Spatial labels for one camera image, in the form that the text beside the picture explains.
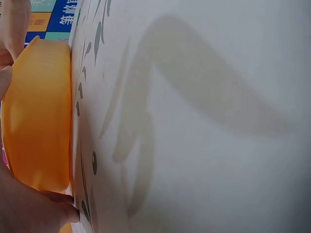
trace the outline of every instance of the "white surface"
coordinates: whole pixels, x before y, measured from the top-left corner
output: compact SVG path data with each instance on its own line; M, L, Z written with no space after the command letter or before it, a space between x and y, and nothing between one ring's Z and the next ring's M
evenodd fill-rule
M310 2L112 0L96 64L105 0L89 3L73 151L98 232L310 232Z

